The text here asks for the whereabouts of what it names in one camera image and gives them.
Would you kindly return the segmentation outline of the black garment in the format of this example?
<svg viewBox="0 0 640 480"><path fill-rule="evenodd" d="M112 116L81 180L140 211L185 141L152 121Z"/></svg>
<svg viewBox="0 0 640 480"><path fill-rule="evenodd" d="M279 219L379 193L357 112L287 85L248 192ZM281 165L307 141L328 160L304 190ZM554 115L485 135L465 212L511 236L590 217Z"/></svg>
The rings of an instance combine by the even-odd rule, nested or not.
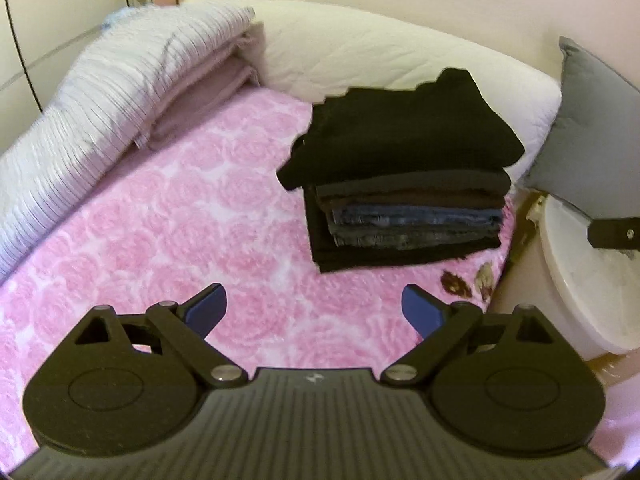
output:
<svg viewBox="0 0 640 480"><path fill-rule="evenodd" d="M411 171L497 171L524 153L472 75L448 67L413 90L352 87L314 105L277 178L292 191Z"/></svg>

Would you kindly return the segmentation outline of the stack of folded dark clothes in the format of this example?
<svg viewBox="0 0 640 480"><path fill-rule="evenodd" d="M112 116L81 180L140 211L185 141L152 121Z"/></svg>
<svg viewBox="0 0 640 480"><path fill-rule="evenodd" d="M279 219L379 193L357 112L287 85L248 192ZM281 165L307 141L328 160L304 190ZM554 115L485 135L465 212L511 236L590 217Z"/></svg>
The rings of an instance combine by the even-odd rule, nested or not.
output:
<svg viewBox="0 0 640 480"><path fill-rule="evenodd" d="M312 261L322 273L413 266L498 248L511 179L479 169L304 187Z"/></svg>

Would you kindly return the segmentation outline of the grey cushion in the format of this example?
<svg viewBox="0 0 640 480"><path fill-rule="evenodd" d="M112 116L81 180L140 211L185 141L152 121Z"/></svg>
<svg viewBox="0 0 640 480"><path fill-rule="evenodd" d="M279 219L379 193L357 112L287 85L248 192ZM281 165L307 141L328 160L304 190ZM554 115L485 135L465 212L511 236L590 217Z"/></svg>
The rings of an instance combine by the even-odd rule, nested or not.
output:
<svg viewBox="0 0 640 480"><path fill-rule="evenodd" d="M523 177L593 219L639 214L639 89L567 37L561 105Z"/></svg>

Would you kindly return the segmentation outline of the pink floral bed blanket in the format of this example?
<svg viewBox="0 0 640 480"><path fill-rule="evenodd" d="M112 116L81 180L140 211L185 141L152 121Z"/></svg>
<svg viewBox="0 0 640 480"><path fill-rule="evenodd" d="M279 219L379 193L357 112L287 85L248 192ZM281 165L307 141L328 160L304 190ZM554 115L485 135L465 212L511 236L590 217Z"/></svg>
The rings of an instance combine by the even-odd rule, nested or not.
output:
<svg viewBox="0 0 640 480"><path fill-rule="evenodd" d="M246 370L382 370L418 335L400 310L416 283L444 301L486 306L506 263L500 247L462 260L321 273L303 196L276 177L311 108L247 86L157 152L104 181L2 285L1 467L35 449L23 391L68 331L97 304L137 313L224 285L228 312L210 343Z"/></svg>

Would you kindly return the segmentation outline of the folded light striped quilt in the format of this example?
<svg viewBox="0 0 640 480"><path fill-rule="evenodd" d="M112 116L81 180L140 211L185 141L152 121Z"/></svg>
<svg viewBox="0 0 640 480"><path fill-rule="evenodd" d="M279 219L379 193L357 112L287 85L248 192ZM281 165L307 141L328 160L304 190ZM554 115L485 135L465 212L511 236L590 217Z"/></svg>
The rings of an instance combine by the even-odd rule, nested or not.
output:
<svg viewBox="0 0 640 480"><path fill-rule="evenodd" d="M94 189L180 94L247 40L255 12L219 0L140 6L78 55L42 115L1 157L1 276Z"/></svg>

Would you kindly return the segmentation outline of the white pillow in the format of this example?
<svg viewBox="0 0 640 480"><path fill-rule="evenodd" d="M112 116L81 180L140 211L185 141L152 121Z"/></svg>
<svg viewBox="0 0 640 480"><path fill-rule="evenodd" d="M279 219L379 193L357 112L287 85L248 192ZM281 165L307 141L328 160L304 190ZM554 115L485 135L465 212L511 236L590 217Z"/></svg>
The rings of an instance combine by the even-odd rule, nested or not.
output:
<svg viewBox="0 0 640 480"><path fill-rule="evenodd" d="M561 104L559 81L516 58L380 14L298 0L226 0L255 13L243 55L264 86L317 103L350 87L408 90L447 67L467 70L525 148L514 181L533 166Z"/></svg>

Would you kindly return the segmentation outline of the white wardrobe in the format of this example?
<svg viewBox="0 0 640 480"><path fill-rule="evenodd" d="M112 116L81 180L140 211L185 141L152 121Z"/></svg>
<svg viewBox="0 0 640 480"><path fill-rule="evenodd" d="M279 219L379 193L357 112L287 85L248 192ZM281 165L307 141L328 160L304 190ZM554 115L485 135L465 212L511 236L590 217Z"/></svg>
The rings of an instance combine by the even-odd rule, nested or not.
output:
<svg viewBox="0 0 640 480"><path fill-rule="evenodd" d="M39 117L108 14L127 0L1 0L1 149Z"/></svg>

